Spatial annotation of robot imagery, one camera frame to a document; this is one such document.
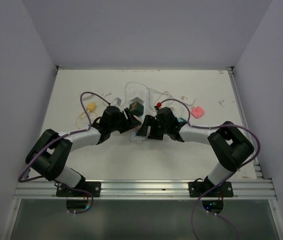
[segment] aluminum frame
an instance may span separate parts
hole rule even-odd
[[[277,233],[280,240],[283,240],[283,218],[280,213],[277,200],[268,200],[270,211],[272,214],[273,221],[275,223]]]
[[[21,206],[21,199],[14,198],[11,202],[11,206],[8,212],[7,220],[2,231],[0,240],[9,240],[11,239],[15,222],[17,219],[18,211]]]
[[[229,80],[230,80],[230,83],[231,83],[233,93],[235,95],[236,104],[237,104],[237,107],[238,107],[241,122],[242,122],[242,124],[245,128],[249,129],[248,122],[247,122],[245,112],[244,112],[244,108],[243,108],[243,104],[242,104],[242,101],[241,101],[241,98],[240,98],[240,95],[239,95],[239,92],[238,92],[238,88],[237,88],[237,85],[236,85],[233,70],[228,70],[228,75],[229,75]],[[253,143],[253,138],[250,134],[246,134],[246,137],[249,139],[250,142]],[[253,160],[253,163],[259,165],[258,157]]]
[[[193,180],[87,180],[101,182],[100,197],[105,200],[195,200],[190,198],[188,182]],[[234,197],[228,200],[275,200],[271,180],[231,180]],[[15,199],[66,199],[56,197],[53,182],[19,183]]]

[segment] wire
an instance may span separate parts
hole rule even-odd
[[[193,99],[191,104],[188,104],[188,103],[184,102],[184,99],[182,99],[182,102],[188,107],[192,107],[194,105],[195,101],[196,101],[196,98]]]
[[[198,180],[203,181],[203,179],[202,179],[202,178],[197,178],[197,179],[195,179],[193,182],[194,182],[194,183],[196,183]]]
[[[224,202],[224,191],[221,191],[221,194],[219,195],[217,201],[219,201],[220,199],[221,199],[222,202]]]
[[[99,97],[100,99],[102,99],[104,102],[106,102],[109,106],[111,105],[111,103],[108,102],[108,101],[107,101],[105,98],[103,98],[102,96],[98,95],[97,93],[91,92],[91,91],[84,91],[84,92],[80,95],[80,105],[81,105],[83,111],[85,112],[85,114],[86,114],[86,116],[87,116],[87,118],[88,118],[88,122],[89,122],[88,128],[87,128],[87,131],[88,131],[88,130],[91,129],[91,127],[92,127],[92,121],[91,121],[91,118],[90,118],[90,116],[88,115],[88,112],[87,112],[87,110],[86,110],[86,108],[85,108],[85,106],[84,106],[84,103],[83,103],[83,96],[84,96],[85,94],[92,94],[92,95],[95,95],[95,96]]]
[[[68,190],[86,194],[86,195],[87,195],[87,201],[88,201],[88,198],[89,198],[89,197],[91,198],[91,203],[90,203],[89,206],[88,206],[88,205],[86,206],[85,210],[83,210],[83,211],[76,211],[76,210],[74,210],[74,211],[69,211],[69,210],[68,210],[69,212],[71,212],[72,214],[76,214],[76,215],[77,215],[77,214],[84,214],[84,213],[86,213],[88,210],[90,210],[90,209],[92,208],[92,206],[93,206],[93,204],[94,204],[94,197],[93,197],[93,195],[92,195],[89,191],[82,190],[82,189],[72,188],[72,187],[70,187],[70,186],[67,186],[67,185],[64,184],[64,183],[62,183],[61,185],[64,186],[65,188],[67,188]]]
[[[91,111],[90,113],[93,113],[93,114],[95,114],[96,115],[96,118],[98,118],[98,115],[97,115],[97,113],[96,112],[94,112],[94,111]],[[84,117],[81,117],[82,115],[84,115],[85,114],[85,112],[82,112],[77,118],[76,118],[76,122],[75,122],[75,124],[76,124],[76,127],[77,127],[77,129],[81,129],[79,126],[78,126],[78,119],[84,119],[85,117],[86,117],[86,115],[84,116]]]
[[[247,160],[246,162],[244,162],[243,164],[241,164],[239,166],[238,169],[244,167],[245,165],[249,164],[250,162],[252,162],[257,156],[258,154],[260,153],[261,151],[261,142],[260,140],[258,139],[258,137],[249,129],[247,129],[246,127],[243,127],[243,126],[240,126],[240,125],[236,125],[236,124],[222,124],[222,125],[217,125],[217,126],[197,126],[197,125],[191,125],[190,123],[190,119],[191,119],[191,112],[189,110],[189,108],[187,107],[187,105],[180,101],[180,100],[177,100],[177,99],[174,99],[174,98],[169,98],[169,99],[166,99],[164,101],[162,101],[161,103],[164,103],[166,101],[176,101],[180,104],[182,104],[188,111],[188,119],[187,119],[187,124],[192,127],[192,128],[196,128],[196,129],[205,129],[205,130],[213,130],[213,129],[220,129],[220,128],[239,128],[239,129],[243,129],[245,130],[246,132],[250,133],[250,135],[253,136],[253,138],[255,139],[256,141],[256,144],[257,144],[257,150],[255,152],[255,154],[249,159]],[[195,228],[194,228],[194,213],[195,213],[195,209],[196,209],[196,206],[198,205],[198,203],[200,202],[201,198],[204,197],[206,194],[210,193],[211,191],[213,191],[214,189],[218,188],[220,185],[222,185],[223,183],[225,183],[229,178],[231,178],[233,175],[235,174],[235,172],[232,172],[230,173],[228,176],[226,176],[224,179],[222,179],[220,181],[220,183],[216,184],[215,186],[213,186],[211,189],[207,190],[206,192],[204,192],[202,195],[200,195],[198,197],[198,199],[196,200],[192,210],[191,210],[191,218],[190,218],[190,224],[191,224],[191,229],[192,229],[192,232],[194,233],[195,237],[200,240]],[[235,229],[236,231],[236,235],[237,235],[237,239],[240,239],[240,234],[239,232],[237,231],[235,225],[233,225],[229,220],[227,220],[225,217],[222,217],[220,216],[222,219],[224,219],[225,221],[227,221],[229,224],[231,224],[231,226]]]
[[[95,103],[100,103],[100,104],[104,104],[105,106],[107,106],[107,104],[104,103],[103,101],[94,101],[93,103],[94,103],[94,104],[95,104]]]
[[[130,82],[127,82],[126,85],[125,85],[125,90],[124,90],[124,94],[125,94],[125,101],[123,102],[123,104],[121,104],[120,106],[124,106],[125,103],[127,102],[127,86],[128,84],[139,84],[139,85],[142,85],[144,86],[147,90],[148,90],[148,93],[149,93],[149,98],[148,98],[148,104],[149,104],[149,107],[150,109],[153,111],[153,112],[156,112],[155,108],[153,107],[155,105],[155,103],[161,98],[162,95],[167,95],[167,98],[173,98],[174,97],[169,93],[169,91],[164,91],[164,92],[161,92],[161,91],[157,91],[153,88],[149,88],[148,86],[146,86],[145,84],[143,83],[140,83],[140,82],[137,82],[137,81],[130,81]],[[158,93],[158,94],[161,94],[159,96],[159,98],[157,98],[157,100],[154,102],[154,104],[151,104],[151,91],[155,92],[155,93]],[[167,107],[169,107],[173,102],[170,102],[167,104]]]
[[[60,141],[60,140],[62,140],[62,139],[64,139],[64,138],[66,138],[66,137],[68,137],[68,136],[70,136],[70,135],[79,134],[79,133],[84,133],[84,132],[89,131],[89,130],[91,129],[91,127],[92,127],[92,121],[91,121],[91,118],[90,118],[90,116],[89,116],[89,114],[88,114],[88,112],[87,112],[87,110],[86,110],[86,108],[85,108],[85,106],[84,106],[84,103],[83,103],[83,96],[84,96],[85,94],[92,94],[92,95],[95,95],[95,96],[99,97],[100,99],[102,99],[103,101],[105,101],[108,105],[110,105],[110,103],[109,103],[106,99],[104,99],[103,97],[101,97],[101,96],[98,95],[97,93],[94,93],[94,92],[91,92],[91,91],[85,91],[85,92],[83,92],[83,93],[80,95],[80,98],[79,98],[79,99],[80,99],[80,105],[81,105],[81,107],[82,107],[84,113],[86,114],[86,116],[87,116],[87,118],[88,118],[88,122],[89,122],[88,128],[87,128],[87,129],[82,129],[82,130],[71,131],[70,133],[66,133],[66,134],[64,134],[64,135],[62,135],[62,136],[59,136],[58,138],[52,140],[51,142],[49,142],[49,143],[48,143],[46,146],[44,146],[44,147],[42,148],[42,150],[40,150],[40,151],[33,157],[33,159],[30,160],[30,162],[26,165],[26,167],[24,168],[24,170],[21,172],[21,174],[19,175],[19,177],[18,177],[18,179],[17,179],[19,183],[30,182],[30,181],[35,180],[35,179],[43,178],[43,176],[36,176],[36,177],[32,177],[32,178],[22,179],[23,176],[25,175],[25,173],[31,168],[31,166],[33,165],[33,163],[34,163],[51,145],[53,145],[54,143],[56,143],[56,142],[58,142],[58,141]]]
[[[128,84],[139,84],[139,85],[144,86],[148,90],[148,93],[149,93],[148,103],[149,103],[149,106],[151,106],[151,90],[150,90],[150,88],[148,86],[146,86],[145,84],[142,84],[140,82],[130,81],[130,82],[127,82],[126,85],[125,85],[125,92],[124,92],[125,93],[125,101],[123,102],[122,105],[120,105],[121,107],[124,106],[126,101],[127,101],[127,94],[126,94],[126,92],[127,92],[127,85]]]

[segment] green cube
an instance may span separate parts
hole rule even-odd
[[[144,106],[140,104],[138,101],[134,101],[129,105],[129,110],[132,115],[140,117],[144,113]]]

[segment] glass panel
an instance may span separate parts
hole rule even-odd
[[[12,240],[193,240],[192,200],[98,200],[91,210],[74,216],[61,199],[21,201]],[[241,240],[278,240],[267,200],[225,200],[220,213],[233,222]],[[235,240],[234,229],[195,211],[195,228],[202,240]]]

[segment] white wall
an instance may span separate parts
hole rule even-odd
[[[71,68],[234,66],[271,0],[23,0]]]
[[[0,0],[0,236],[38,137],[55,67],[20,0]]]
[[[235,67],[249,127],[262,142],[261,169],[272,178],[283,215],[283,0],[273,0]]]

